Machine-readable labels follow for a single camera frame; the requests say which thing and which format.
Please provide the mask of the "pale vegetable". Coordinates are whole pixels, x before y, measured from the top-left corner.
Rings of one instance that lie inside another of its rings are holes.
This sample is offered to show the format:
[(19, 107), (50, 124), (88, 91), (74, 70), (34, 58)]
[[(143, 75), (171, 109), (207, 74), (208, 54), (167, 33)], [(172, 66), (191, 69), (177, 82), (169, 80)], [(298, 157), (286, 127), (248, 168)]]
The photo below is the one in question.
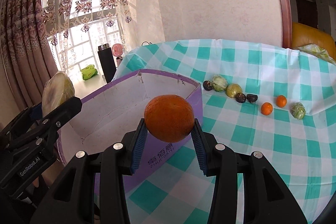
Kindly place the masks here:
[(45, 84), (42, 94), (42, 115), (46, 117), (58, 106), (75, 95), (71, 79), (63, 71), (58, 71)]

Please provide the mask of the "small orange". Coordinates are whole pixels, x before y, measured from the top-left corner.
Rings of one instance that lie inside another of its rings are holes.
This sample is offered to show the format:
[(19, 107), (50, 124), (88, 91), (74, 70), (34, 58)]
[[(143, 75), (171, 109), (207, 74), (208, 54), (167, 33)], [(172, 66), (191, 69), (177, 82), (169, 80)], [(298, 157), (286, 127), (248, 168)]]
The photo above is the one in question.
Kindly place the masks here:
[(279, 95), (276, 98), (276, 105), (280, 108), (284, 108), (287, 105), (287, 98), (284, 95)]
[(261, 106), (261, 113), (262, 115), (268, 116), (273, 111), (273, 105), (270, 102), (265, 102)]

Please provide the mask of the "green cabbage half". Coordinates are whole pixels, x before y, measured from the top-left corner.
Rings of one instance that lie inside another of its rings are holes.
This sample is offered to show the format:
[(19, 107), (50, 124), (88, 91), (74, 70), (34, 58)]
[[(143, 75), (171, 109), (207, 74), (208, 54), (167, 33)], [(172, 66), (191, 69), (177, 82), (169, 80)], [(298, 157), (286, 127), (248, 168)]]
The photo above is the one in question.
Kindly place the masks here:
[(301, 102), (296, 102), (291, 105), (290, 113), (295, 119), (302, 120), (306, 115), (306, 110)]

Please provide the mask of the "large orange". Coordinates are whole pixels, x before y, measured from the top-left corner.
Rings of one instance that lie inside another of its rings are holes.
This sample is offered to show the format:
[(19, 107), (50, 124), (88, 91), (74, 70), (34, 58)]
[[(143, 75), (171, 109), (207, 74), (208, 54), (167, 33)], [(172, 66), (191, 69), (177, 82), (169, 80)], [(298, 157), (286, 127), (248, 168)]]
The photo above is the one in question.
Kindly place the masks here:
[(182, 97), (167, 94), (153, 98), (144, 111), (147, 130), (155, 138), (177, 143), (185, 139), (194, 126), (194, 112)]

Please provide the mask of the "purple cardboard box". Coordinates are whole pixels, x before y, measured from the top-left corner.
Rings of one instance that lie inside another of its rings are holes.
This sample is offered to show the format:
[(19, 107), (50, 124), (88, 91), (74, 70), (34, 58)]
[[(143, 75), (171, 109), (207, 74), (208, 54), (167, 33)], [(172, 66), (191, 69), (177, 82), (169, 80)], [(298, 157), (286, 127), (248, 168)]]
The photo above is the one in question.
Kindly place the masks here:
[[(194, 116), (203, 121), (202, 88), (200, 83), (170, 72), (141, 69), (125, 75), (82, 98), (82, 110), (59, 131), (57, 147), (60, 159), (67, 164), (78, 151), (94, 154), (122, 140), (125, 133), (136, 130), (147, 103), (163, 94), (181, 96), (192, 106)], [(190, 164), (193, 157), (183, 155), (183, 145), (166, 143), (147, 136), (145, 149), (133, 176), (125, 176), (125, 190), (129, 192), (144, 181), (149, 181), (165, 192), (170, 192), (183, 171), (170, 166), (168, 161), (181, 158)]]

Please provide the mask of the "green object on sill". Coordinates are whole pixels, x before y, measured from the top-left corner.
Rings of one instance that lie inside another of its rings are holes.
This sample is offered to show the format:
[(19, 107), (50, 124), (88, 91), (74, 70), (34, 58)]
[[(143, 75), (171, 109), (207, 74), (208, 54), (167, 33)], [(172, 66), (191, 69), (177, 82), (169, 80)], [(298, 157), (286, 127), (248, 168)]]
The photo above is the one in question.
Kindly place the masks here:
[(82, 79), (84, 81), (91, 79), (98, 74), (98, 71), (93, 64), (90, 64), (85, 68), (81, 69), (80, 72), (82, 73)]

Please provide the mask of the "heavy pink drape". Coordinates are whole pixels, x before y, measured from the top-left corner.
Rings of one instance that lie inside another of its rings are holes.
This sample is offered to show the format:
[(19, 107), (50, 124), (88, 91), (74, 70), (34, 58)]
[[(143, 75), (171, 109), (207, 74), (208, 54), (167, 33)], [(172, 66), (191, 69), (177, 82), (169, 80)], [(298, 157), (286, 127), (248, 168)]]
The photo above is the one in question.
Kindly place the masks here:
[(19, 110), (42, 100), (58, 71), (47, 40), (42, 0), (2, 0), (1, 54)]

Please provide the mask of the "black thermos bottle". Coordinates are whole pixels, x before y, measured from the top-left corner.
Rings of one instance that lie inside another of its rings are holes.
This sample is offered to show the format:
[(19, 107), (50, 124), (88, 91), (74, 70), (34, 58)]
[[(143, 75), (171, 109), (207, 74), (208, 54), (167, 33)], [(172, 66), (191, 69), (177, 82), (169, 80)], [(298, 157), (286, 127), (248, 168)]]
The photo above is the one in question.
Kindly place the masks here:
[(108, 43), (98, 46), (98, 57), (107, 83), (110, 83), (116, 73), (112, 49)]

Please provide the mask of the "pink small fan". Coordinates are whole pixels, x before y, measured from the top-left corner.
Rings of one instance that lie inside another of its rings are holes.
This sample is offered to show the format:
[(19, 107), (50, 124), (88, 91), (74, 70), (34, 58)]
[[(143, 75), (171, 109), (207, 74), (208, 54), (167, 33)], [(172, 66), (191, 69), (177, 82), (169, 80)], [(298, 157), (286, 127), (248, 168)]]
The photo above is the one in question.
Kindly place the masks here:
[(116, 43), (112, 46), (112, 54), (116, 57), (117, 66), (119, 66), (123, 60), (124, 47), (120, 43)]

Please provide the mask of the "teal checkered tablecloth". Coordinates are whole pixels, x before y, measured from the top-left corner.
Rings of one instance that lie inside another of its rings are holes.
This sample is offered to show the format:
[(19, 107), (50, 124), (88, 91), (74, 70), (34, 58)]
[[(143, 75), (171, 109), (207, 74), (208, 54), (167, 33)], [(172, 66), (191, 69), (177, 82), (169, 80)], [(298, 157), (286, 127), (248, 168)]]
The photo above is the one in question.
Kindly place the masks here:
[[(260, 151), (273, 165), (312, 223), (335, 192), (335, 66), (300, 51), (232, 40), (180, 40), (142, 46), (124, 57), (116, 77), (139, 69), (184, 75), (202, 83), (214, 75), (239, 84), (256, 103), (237, 103), (224, 93), (203, 92), (203, 125), (232, 150)], [(284, 95), (280, 108), (276, 98)], [(265, 116), (261, 106), (273, 105)], [(302, 120), (290, 108), (301, 102)], [(214, 191), (213, 177), (199, 168), (191, 141), (170, 166), (183, 176), (170, 192), (144, 181), (126, 196), (131, 223), (206, 223)]]

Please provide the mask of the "dark brown fruit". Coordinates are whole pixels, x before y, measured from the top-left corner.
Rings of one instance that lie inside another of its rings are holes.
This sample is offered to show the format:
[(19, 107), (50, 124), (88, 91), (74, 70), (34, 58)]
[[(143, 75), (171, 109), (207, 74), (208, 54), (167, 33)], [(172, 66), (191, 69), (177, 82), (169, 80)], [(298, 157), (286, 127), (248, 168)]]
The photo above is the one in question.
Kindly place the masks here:
[(238, 103), (245, 103), (246, 102), (246, 95), (244, 93), (237, 93), (235, 95), (235, 99)]
[(258, 96), (256, 94), (247, 94), (246, 95), (246, 100), (249, 103), (255, 103), (258, 100)]

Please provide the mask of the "wrapped yellow-green fruit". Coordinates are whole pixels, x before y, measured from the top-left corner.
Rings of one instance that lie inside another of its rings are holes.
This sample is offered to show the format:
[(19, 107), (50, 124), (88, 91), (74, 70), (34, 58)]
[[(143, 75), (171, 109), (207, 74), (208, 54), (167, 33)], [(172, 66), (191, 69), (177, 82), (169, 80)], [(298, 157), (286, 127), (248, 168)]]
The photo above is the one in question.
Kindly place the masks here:
[(242, 88), (238, 84), (230, 84), (226, 88), (226, 95), (230, 98), (235, 98), (235, 96), (239, 93), (242, 93)]

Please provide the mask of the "floral lace curtain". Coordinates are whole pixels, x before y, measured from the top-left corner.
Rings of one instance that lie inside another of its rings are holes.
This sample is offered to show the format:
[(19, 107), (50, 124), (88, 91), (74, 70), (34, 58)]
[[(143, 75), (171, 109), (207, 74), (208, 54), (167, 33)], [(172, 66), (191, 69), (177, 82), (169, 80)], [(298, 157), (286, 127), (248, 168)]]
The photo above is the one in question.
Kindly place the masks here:
[(100, 44), (129, 52), (165, 40), (158, 0), (42, 0), (47, 39), (59, 70), (98, 64)]

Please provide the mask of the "wrapped pale cabbage piece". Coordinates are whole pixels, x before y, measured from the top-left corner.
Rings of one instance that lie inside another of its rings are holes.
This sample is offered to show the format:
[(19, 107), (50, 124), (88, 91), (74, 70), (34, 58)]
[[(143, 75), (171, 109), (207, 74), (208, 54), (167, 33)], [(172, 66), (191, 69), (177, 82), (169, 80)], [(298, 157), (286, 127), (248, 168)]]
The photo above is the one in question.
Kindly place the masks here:
[(223, 92), (228, 87), (228, 82), (221, 75), (214, 75), (211, 81), (211, 86), (216, 92)]

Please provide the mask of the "small dark fruit left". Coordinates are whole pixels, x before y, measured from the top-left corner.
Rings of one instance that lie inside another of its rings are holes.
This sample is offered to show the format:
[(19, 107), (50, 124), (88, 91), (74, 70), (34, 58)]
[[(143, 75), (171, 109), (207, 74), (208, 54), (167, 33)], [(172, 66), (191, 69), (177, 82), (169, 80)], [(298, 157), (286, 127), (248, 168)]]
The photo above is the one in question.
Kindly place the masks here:
[(206, 91), (211, 91), (213, 90), (212, 82), (211, 81), (204, 81), (203, 82), (203, 88)]

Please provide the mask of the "green patterned cloth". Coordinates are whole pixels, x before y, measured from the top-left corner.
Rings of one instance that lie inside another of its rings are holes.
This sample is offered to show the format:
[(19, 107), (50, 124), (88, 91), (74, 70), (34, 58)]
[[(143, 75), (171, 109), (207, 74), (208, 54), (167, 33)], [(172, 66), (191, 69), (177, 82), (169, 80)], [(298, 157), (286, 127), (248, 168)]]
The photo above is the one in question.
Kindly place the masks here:
[(327, 61), (328, 63), (336, 65), (335, 59), (333, 59), (328, 54), (327, 50), (325, 50), (324, 48), (321, 48), (318, 45), (308, 44), (305, 46), (295, 47), (295, 50), (299, 50), (299, 51), (308, 53), (310, 55), (314, 55), (315, 57), (318, 57), (319, 59), (322, 59), (324, 61)]

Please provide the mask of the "yellow sofa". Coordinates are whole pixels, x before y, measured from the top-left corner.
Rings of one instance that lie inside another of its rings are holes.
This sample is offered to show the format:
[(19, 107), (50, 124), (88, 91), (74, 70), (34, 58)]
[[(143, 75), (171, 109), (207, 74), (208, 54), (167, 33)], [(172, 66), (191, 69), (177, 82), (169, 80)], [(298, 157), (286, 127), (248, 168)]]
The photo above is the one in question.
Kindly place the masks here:
[(316, 28), (293, 22), (291, 49), (310, 44), (317, 45), (326, 50), (329, 56), (335, 60), (335, 40), (331, 35)]

